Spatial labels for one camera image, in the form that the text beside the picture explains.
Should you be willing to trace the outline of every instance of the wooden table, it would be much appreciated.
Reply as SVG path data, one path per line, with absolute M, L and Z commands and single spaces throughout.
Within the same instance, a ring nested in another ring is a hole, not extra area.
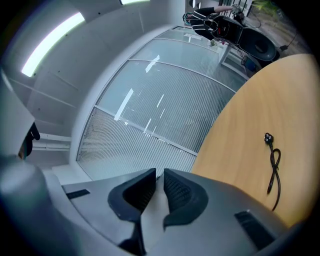
M 221 112 L 192 168 L 194 174 L 232 184 L 269 209 L 278 185 L 265 133 L 281 150 L 281 195 L 275 213 L 287 226 L 305 219 L 320 184 L 320 74 L 312 55 L 280 59 L 248 80 Z

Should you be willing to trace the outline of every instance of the white ceiling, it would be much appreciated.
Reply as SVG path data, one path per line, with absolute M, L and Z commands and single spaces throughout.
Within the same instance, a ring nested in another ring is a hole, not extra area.
M 24 24 L 1 65 L 35 117 L 39 132 L 70 136 L 79 106 L 108 64 L 143 34 L 164 24 L 182 25 L 184 10 L 184 0 L 150 0 L 125 6 L 119 0 L 51 1 Z M 86 23 L 60 40 L 33 77 L 22 74 L 23 65 L 41 40 L 79 11 Z

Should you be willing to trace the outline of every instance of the ceiling light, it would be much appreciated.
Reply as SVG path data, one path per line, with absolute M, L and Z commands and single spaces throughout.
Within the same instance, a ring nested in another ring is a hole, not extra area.
M 196 6 L 196 0 L 190 0 L 190 1 L 189 1 L 189 5 L 190 5 L 192 8 L 195 8 L 195 6 Z
M 63 37 L 67 32 L 73 29 L 76 25 L 85 21 L 80 12 L 68 18 L 52 30 L 39 45 L 34 49 L 28 60 L 21 70 L 22 73 L 31 77 L 39 65 L 40 61 L 44 58 L 47 52 L 55 45 L 55 43 Z
M 120 0 L 120 3 L 122 5 L 127 5 L 127 4 L 131 4 L 131 3 L 146 2 L 146 1 L 150 1 L 150 0 Z

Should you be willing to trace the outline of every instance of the glass wall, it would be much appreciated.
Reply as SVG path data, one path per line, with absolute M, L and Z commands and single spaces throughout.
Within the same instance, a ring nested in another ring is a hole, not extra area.
M 153 39 L 106 86 L 77 159 L 93 180 L 148 168 L 157 175 L 191 171 L 212 124 L 245 81 L 218 65 L 214 49 L 185 41 L 190 30 Z

